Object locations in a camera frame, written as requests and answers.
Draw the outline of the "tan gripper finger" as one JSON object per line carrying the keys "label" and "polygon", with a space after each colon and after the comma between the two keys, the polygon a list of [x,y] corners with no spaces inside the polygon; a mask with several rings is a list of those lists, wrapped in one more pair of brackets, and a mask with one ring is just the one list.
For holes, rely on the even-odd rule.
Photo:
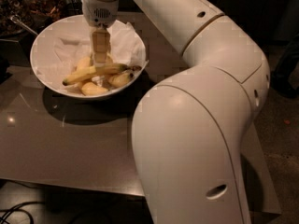
{"label": "tan gripper finger", "polygon": [[93,28],[91,30],[91,46],[93,63],[103,66],[109,62],[110,33],[105,28]]}

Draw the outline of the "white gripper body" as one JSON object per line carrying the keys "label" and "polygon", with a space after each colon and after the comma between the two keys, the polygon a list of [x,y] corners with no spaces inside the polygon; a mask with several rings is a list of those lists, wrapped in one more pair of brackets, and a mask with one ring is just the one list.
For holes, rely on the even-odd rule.
{"label": "white gripper body", "polygon": [[82,12],[91,27],[108,27],[115,20],[119,0],[82,0]]}

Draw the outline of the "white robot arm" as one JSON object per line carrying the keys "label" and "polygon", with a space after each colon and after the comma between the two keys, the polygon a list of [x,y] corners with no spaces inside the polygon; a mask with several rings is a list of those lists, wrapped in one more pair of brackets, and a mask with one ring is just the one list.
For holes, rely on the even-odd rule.
{"label": "white robot arm", "polygon": [[241,143],[263,107],[268,61],[207,0],[134,0],[188,65],[133,117],[135,166],[154,224],[251,224]]}

